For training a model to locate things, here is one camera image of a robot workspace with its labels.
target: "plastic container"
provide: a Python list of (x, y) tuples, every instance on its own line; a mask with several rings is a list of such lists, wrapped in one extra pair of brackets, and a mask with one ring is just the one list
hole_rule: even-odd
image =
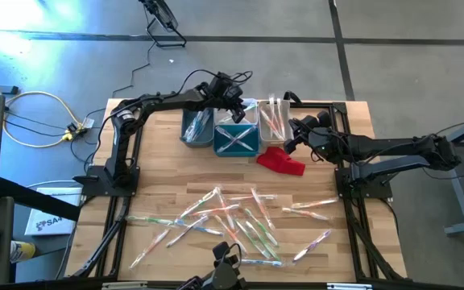
[(193, 121), (193, 119), (197, 116), (198, 112), (193, 112), (190, 110), (183, 109), (182, 112), (182, 130), (180, 132), (180, 141), (182, 141), (187, 147), (191, 148), (203, 148), (203, 147), (211, 147), (213, 145), (214, 139), (214, 120), (213, 120), (213, 112), (210, 112), (209, 121), (205, 124), (205, 128), (203, 132), (192, 142), (185, 142), (182, 139), (184, 136), (185, 131)]
[[(284, 120), (284, 134), (282, 135), (284, 137), (284, 140), (279, 140), (278, 138), (275, 137), (275, 135), (271, 136), (270, 135), (270, 127), (266, 123), (265, 119), (263, 116), (261, 116), (260, 110), (264, 110), (268, 116), (271, 116), (271, 110), (270, 110), (270, 103), (269, 101), (260, 101), (259, 102), (259, 131), (260, 131), (260, 138), (261, 138), (261, 144), (263, 147), (270, 147), (270, 146), (279, 146), (284, 144), (284, 141), (287, 139), (292, 139), (292, 130), (291, 127), (289, 126), (289, 119), (290, 119), (290, 113), (289, 113), (289, 108), (290, 104), (289, 101), (281, 101), (280, 103), (282, 106), (280, 107), (280, 110), (282, 111), (282, 119)], [(275, 113), (276, 116), (279, 117), (279, 111), (277, 108), (277, 103), (275, 100)]]
[[(241, 132), (247, 130), (248, 128), (252, 127), (253, 125), (220, 125), (221, 128), (225, 129), (225, 131), (229, 132), (231, 135), (236, 136)], [(241, 138), (246, 145), (250, 146), (253, 151), (246, 149), (245, 147), (238, 145), (237, 143), (233, 144), (232, 146), (228, 147), (221, 153), (218, 153), (217, 150), (227, 144), (230, 139), (227, 138), (225, 135), (215, 131), (214, 132), (214, 153), (220, 157), (254, 157), (259, 153), (259, 128), (257, 126), (253, 126), (255, 129), (250, 134), (246, 135), (245, 137)]]
[(253, 106), (249, 110), (245, 110), (245, 118), (241, 120), (239, 124), (234, 123), (232, 120), (232, 114), (227, 110), (214, 109), (214, 124), (217, 125), (257, 125), (259, 121), (259, 113), (257, 112), (257, 100), (254, 98), (245, 98), (242, 100), (242, 104), (246, 107)]

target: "wooden tabletop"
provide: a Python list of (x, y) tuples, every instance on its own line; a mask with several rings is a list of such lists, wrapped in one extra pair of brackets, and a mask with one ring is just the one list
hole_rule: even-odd
[[(109, 100), (106, 116), (120, 101)], [(347, 101), (346, 106), (351, 132), (374, 137), (367, 103)], [(296, 118), (302, 118), (307, 114), (316, 115), (317, 112), (317, 109), (291, 111), (292, 116)], [(332, 164), (314, 163), (310, 158), (309, 148), (300, 145), (292, 153), (292, 158), (306, 164), (304, 175), (279, 174), (257, 164), (255, 158), (220, 158), (213, 153), (212, 147), (199, 149), (186, 147), (179, 140), (180, 123), (180, 110), (154, 113), (148, 119), (143, 131), (138, 160), (141, 178), (137, 194), (132, 198), (130, 215), (174, 219), (189, 205), (212, 190), (215, 185), (219, 184), (223, 187), (226, 197), (249, 196), (250, 188), (256, 187), (260, 194), (278, 196), (275, 201), (266, 201), (266, 206), (276, 227), (275, 237), (280, 243), (276, 251), (283, 261), (290, 262), (296, 253), (327, 229), (332, 229), (332, 234), (296, 264), (287, 263), (288, 265), (282, 268), (243, 264), (240, 271), (246, 281), (347, 282), (355, 280), (345, 211), (341, 201), (311, 209), (313, 212), (330, 217), (330, 222), (281, 211), (282, 207), (288, 207), (294, 202), (336, 197)], [(102, 143), (95, 157), (96, 164), (104, 164), (110, 156), (112, 138), (113, 128), (108, 122), (101, 134)], [(68, 259), (67, 275), (79, 269), (101, 241), (108, 203), (108, 197), (96, 197), (83, 207)], [(252, 209), (254, 215), (265, 223), (253, 201), (244, 201), (241, 206)], [(203, 209), (214, 207), (218, 207), (218, 200), (211, 201)], [(392, 213), (378, 200), (366, 199), (366, 207), (374, 244), (394, 269), (402, 276), (406, 276)], [(222, 230), (213, 219), (206, 222), (204, 226)], [(173, 229), (136, 268), (130, 270), (128, 267), (137, 255), (162, 230), (164, 228), (158, 225), (128, 222), (119, 272), (120, 280), (186, 281), (193, 276), (204, 276), (213, 270), (213, 247), (223, 239), (229, 244), (233, 242), (228, 234), (220, 238), (190, 231), (174, 246), (166, 248), (165, 244), (180, 233), (179, 229)], [(250, 252), (247, 258), (262, 258), (243, 234), (239, 233), (238, 236)], [(363, 254), (362, 246), (360, 251), (363, 269), (368, 273), (366, 255)], [(113, 253), (114, 242), (110, 244), (107, 269), (110, 268)]]

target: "concrete floor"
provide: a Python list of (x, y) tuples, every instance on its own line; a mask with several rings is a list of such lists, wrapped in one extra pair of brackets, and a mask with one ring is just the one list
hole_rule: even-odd
[[(336, 3), (344, 37), (464, 39), (464, 1)], [(334, 37), (326, 0), (193, 0), (190, 4), (169, 0), (168, 4), (186, 35)], [(139, 4), (131, 0), (0, 0), (0, 29), (144, 35), (145, 25)], [(145, 63), (150, 44), (0, 35), (0, 84), (59, 95), (83, 118), (104, 107), (113, 90), (128, 85), (131, 70)], [(464, 121), (464, 46), (349, 44), (345, 50), (355, 99), (368, 101), (377, 137), (424, 135)], [(346, 100), (336, 44), (301, 42), (190, 42), (186, 49), (154, 48), (151, 66), (134, 75), (135, 87), (116, 97), (171, 91), (196, 68), (253, 70), (254, 77), (243, 87), (246, 97), (290, 89), (303, 99)], [(207, 80), (204, 75), (194, 77), (188, 86)], [(57, 103), (44, 97), (23, 99), (15, 109), (56, 125), (70, 122)], [(101, 115), (94, 117), (101, 121)], [(12, 129), (21, 139), (51, 141)], [(74, 145), (82, 156), (93, 150), (83, 142)], [(30, 184), (69, 179), (82, 172), (67, 143), (39, 153), (3, 136), (0, 176)], [(398, 175), (391, 186), (409, 277), (464, 286), (464, 234), (447, 238), (443, 233), (444, 226), (462, 222), (450, 182), (431, 180), (416, 170)], [(25, 222), (27, 210), (16, 210), (15, 220)], [(56, 252), (20, 263), (17, 280), (51, 279), (60, 258), (61, 252)]]

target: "teal container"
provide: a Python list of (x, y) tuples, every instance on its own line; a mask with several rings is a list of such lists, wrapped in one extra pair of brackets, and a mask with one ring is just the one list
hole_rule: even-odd
[(203, 148), (203, 147), (211, 147), (213, 145), (213, 138), (214, 138), (214, 117), (213, 111), (210, 111), (209, 121), (205, 124), (204, 130), (201, 134), (192, 142), (185, 142), (182, 138), (184, 136), (185, 131), (191, 125), (193, 119), (197, 116), (198, 112), (193, 112), (190, 110), (183, 110), (182, 113), (182, 127), (180, 133), (180, 141), (182, 141), (187, 147), (191, 148)]
[(246, 145), (250, 146), (253, 151), (246, 149), (245, 147), (238, 145), (235, 143), (234, 145), (228, 147), (221, 153), (218, 153), (217, 150), (227, 144), (230, 139), (227, 138), (225, 135), (219, 133), (216, 128), (214, 128), (214, 153), (220, 157), (255, 157), (259, 154), (259, 128), (254, 125), (220, 125), (219, 127), (225, 129), (225, 131), (229, 132), (232, 136), (236, 136), (243, 131), (247, 130), (250, 127), (254, 127), (255, 129), (245, 137), (241, 138)]

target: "yellow cable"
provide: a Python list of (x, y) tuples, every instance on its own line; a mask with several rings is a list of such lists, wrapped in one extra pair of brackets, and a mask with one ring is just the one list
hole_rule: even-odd
[[(29, 95), (44, 95), (44, 96), (48, 96), (48, 97), (52, 97), (54, 99), (56, 99), (58, 102), (60, 102), (60, 104), (62, 104), (62, 106), (64, 106), (64, 108), (68, 111), (69, 115), (71, 116), (72, 120), (77, 124), (77, 127), (80, 128), (79, 130), (81, 130), (82, 128), (82, 123), (80, 123), (77, 118), (74, 116), (73, 112), (69, 109), (69, 107), (67, 106), (67, 104), (62, 101), (61, 98), (55, 96), (54, 94), (52, 93), (46, 93), (46, 92), (41, 92), (41, 91), (31, 91), (31, 92), (25, 92), (25, 93), (21, 93), (21, 94), (18, 94), (17, 96), (15, 97), (12, 97), (10, 99), (8, 99), (6, 102), (5, 102), (5, 105), (10, 107), (10, 105), (15, 102), (15, 100), (17, 100), (18, 98), (20, 97), (24, 97), (24, 96), (29, 96)], [(10, 134), (10, 132), (8, 132), (7, 128), (6, 128), (6, 122), (3, 122), (3, 130), (5, 131), (6, 135), (8, 135), (8, 137), (10, 137), (10, 139), (14, 140), (16, 143), (19, 143), (23, 146), (27, 146), (27, 147), (32, 147), (32, 148), (48, 148), (48, 147), (53, 147), (55, 145), (58, 145), (60, 143), (62, 143), (63, 141), (69, 141), (70, 139), (72, 138), (69, 138), (69, 135), (71, 135), (70, 133), (66, 133), (66, 135), (62, 136), (62, 138), (60, 138), (60, 140), (58, 140), (57, 142), (54, 142), (54, 143), (51, 143), (51, 144), (46, 144), (46, 145), (34, 145), (34, 144), (29, 144), (29, 143), (24, 143), (24, 142), (21, 142), (19, 140), (17, 140), (14, 136), (12, 136)]]
[[(29, 96), (29, 95), (44, 95), (44, 96), (48, 96), (48, 97), (52, 97), (54, 99), (56, 99), (58, 102), (60, 102), (60, 104), (62, 104), (62, 106), (64, 106), (64, 108), (68, 111), (69, 115), (71, 115), (71, 118), (72, 120), (77, 124), (77, 132), (80, 132), (81, 129), (83, 129), (83, 124), (80, 123), (77, 118), (74, 116), (73, 112), (69, 109), (69, 107), (67, 106), (67, 104), (62, 101), (61, 98), (55, 96), (54, 94), (52, 93), (46, 93), (46, 92), (41, 92), (41, 91), (31, 91), (31, 92), (25, 92), (25, 93), (21, 93), (9, 100), (7, 100), (5, 102), (5, 105), (10, 107), (10, 105), (15, 102), (15, 100), (17, 100), (18, 98), (20, 97), (24, 97), (24, 96)], [(64, 136), (62, 136), (62, 138), (60, 138), (60, 140), (54, 142), (54, 143), (51, 143), (51, 144), (46, 144), (46, 145), (34, 145), (34, 144), (28, 144), (28, 143), (25, 143), (25, 142), (21, 142), (19, 140), (17, 140), (14, 136), (12, 136), (10, 134), (10, 132), (8, 132), (7, 128), (6, 128), (6, 117), (3, 118), (3, 131), (5, 131), (6, 135), (8, 135), (8, 137), (12, 140), (14, 140), (16, 143), (18, 144), (21, 144), (23, 146), (27, 146), (27, 147), (32, 147), (32, 148), (48, 148), (48, 147), (53, 147), (55, 145), (58, 145), (60, 143), (62, 143), (63, 141), (71, 141), (73, 140), (73, 134), (70, 133), (70, 132), (66, 132), (66, 134)]]

